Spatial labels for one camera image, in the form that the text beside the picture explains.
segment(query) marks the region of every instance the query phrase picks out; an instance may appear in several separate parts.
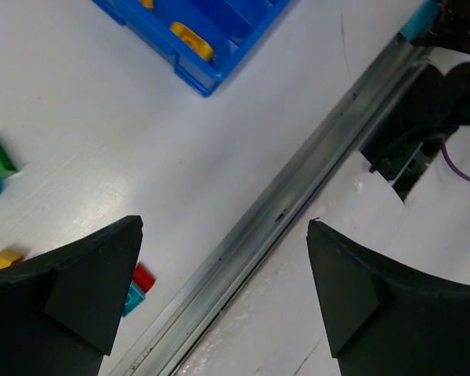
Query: metal rail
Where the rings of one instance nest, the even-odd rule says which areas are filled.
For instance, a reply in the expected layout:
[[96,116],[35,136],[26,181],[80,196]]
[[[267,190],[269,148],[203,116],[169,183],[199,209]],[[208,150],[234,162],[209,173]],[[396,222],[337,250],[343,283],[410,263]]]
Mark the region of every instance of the metal rail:
[[179,367],[328,177],[387,116],[426,56],[399,35],[390,42],[110,376],[169,376]]

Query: white surface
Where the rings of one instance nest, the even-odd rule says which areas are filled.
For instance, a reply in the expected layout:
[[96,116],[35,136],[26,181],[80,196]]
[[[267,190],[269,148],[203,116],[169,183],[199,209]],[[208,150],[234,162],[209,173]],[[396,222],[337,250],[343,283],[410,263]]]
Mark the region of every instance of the white surface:
[[[470,174],[470,128],[448,147]],[[404,205],[368,170],[361,154],[350,156],[178,375],[340,375],[309,266],[310,219],[406,265],[470,284],[470,183],[439,155]]]
[[143,217],[141,259],[157,284],[122,321],[101,374],[418,3],[299,0],[230,84],[202,99],[89,0],[0,0],[0,138],[21,170],[0,196],[0,249],[37,255]]

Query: blue tray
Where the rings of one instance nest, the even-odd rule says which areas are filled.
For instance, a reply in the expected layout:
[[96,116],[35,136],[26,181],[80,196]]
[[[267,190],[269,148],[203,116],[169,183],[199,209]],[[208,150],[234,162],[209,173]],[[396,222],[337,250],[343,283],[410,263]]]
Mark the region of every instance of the blue tray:
[[[153,10],[139,0],[93,1],[157,50],[202,96],[210,96],[290,0],[154,0]],[[174,21],[214,49],[211,61],[169,30]]]

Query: yellow block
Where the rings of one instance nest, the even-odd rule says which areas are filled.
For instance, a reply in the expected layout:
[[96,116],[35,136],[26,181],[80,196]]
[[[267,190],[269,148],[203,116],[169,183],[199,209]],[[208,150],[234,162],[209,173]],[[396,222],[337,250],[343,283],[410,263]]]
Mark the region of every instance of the yellow block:
[[141,4],[144,5],[145,8],[153,9],[154,8],[154,0],[140,0]]
[[11,251],[10,249],[2,249],[0,251],[0,269],[6,268],[13,264],[17,264],[23,259],[23,255]]
[[212,47],[182,23],[173,22],[171,25],[171,31],[181,38],[183,42],[185,42],[205,61],[210,61],[214,56],[214,50]]

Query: red block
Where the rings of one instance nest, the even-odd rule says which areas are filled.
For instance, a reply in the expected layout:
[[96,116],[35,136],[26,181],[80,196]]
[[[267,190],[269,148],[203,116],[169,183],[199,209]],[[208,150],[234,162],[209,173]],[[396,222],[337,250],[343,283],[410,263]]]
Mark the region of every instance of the red block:
[[139,286],[144,292],[148,292],[155,283],[155,277],[146,270],[141,262],[138,262],[136,270],[134,270],[134,275],[132,280]]

